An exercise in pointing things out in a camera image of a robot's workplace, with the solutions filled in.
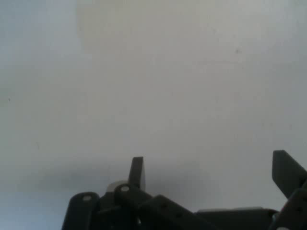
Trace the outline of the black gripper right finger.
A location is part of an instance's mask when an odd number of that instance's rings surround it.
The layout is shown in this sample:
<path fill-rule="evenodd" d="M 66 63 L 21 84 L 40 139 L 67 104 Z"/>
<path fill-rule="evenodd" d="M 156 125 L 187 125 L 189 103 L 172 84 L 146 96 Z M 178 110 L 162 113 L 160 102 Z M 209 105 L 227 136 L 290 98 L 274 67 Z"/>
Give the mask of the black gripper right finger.
<path fill-rule="evenodd" d="M 272 179 L 287 198 L 273 219 L 271 230 L 305 230 L 307 228 L 307 171 L 285 150 L 275 150 Z"/>

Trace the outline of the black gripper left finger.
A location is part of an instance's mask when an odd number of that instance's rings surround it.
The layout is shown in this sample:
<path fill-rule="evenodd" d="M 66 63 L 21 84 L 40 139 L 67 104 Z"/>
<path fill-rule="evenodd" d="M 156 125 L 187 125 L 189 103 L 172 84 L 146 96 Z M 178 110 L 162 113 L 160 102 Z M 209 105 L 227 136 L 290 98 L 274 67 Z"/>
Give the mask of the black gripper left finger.
<path fill-rule="evenodd" d="M 134 157 L 127 181 L 103 196 L 74 195 L 68 204 L 63 230 L 214 230 L 210 222 L 172 200 L 144 190 L 144 160 Z"/>

